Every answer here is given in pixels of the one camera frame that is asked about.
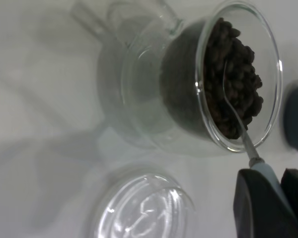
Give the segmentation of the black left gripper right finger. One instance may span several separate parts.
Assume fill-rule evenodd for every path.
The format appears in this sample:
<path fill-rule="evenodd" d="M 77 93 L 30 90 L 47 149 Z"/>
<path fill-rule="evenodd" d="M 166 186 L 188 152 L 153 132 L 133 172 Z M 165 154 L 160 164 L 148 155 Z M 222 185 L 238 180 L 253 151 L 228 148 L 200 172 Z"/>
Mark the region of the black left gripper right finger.
<path fill-rule="evenodd" d="M 285 169 L 281 187 L 291 208 L 298 217 L 298 169 Z"/>

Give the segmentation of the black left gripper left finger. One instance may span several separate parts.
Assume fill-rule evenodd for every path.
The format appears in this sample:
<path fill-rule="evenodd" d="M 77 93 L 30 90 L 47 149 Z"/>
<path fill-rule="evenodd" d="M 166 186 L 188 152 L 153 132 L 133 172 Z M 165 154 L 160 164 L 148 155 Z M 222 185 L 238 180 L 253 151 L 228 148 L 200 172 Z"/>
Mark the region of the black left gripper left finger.
<path fill-rule="evenodd" d="M 256 170 L 238 172 L 233 213 L 238 238 L 298 238 L 298 222 Z"/>

